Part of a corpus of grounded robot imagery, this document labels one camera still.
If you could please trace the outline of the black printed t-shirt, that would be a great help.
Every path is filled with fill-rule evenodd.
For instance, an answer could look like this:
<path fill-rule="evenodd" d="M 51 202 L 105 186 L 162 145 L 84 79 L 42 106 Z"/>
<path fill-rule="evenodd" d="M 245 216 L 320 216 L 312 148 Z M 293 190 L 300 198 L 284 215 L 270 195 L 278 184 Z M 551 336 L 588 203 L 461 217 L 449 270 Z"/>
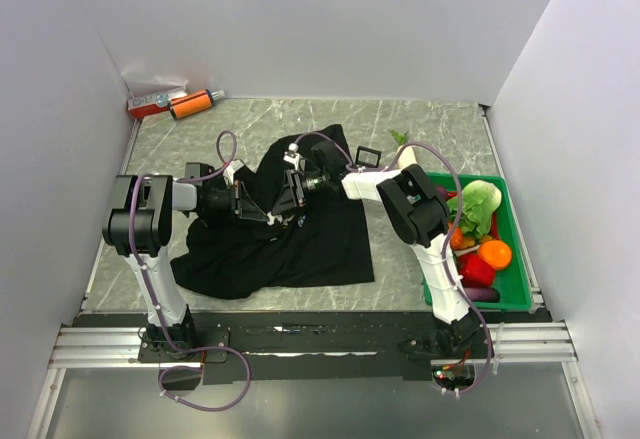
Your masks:
<path fill-rule="evenodd" d="M 269 226 L 209 214 L 188 228 L 172 260 L 176 283 L 208 297 L 245 299 L 268 287 L 321 287 L 374 279 L 364 206 L 331 190 Z"/>

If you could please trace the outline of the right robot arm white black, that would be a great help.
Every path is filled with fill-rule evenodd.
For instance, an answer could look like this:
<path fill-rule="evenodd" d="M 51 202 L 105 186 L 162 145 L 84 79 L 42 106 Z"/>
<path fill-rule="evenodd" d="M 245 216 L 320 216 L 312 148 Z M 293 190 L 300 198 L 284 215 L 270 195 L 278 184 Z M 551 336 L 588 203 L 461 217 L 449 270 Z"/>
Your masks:
<path fill-rule="evenodd" d="M 296 139 L 284 152 L 284 179 L 270 215 L 281 219 L 307 206 L 315 193 L 332 190 L 350 200 L 382 204 L 396 235 L 416 256 L 430 292 L 434 337 L 422 342 L 442 355 L 459 357 L 480 328 L 450 246 L 450 210 L 436 185 L 416 164 L 400 170 L 379 165 L 380 152 L 360 147 L 356 158 L 325 138 L 311 148 L 310 165 Z"/>

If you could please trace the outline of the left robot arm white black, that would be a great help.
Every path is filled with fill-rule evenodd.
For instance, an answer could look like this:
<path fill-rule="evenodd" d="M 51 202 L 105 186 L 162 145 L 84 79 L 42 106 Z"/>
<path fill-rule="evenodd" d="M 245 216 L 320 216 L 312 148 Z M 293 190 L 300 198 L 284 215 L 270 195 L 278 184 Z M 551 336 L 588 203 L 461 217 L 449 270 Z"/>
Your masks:
<path fill-rule="evenodd" d="M 250 198 L 234 173 L 240 160 L 219 170 L 189 162 L 185 177 L 118 175 L 102 227 L 106 244 L 123 257 L 137 279 L 147 307 L 142 345 L 174 360 L 185 361 L 206 351 L 198 344 L 189 307 L 179 292 L 168 256 L 175 211 L 188 216 L 269 223 L 269 215 Z"/>

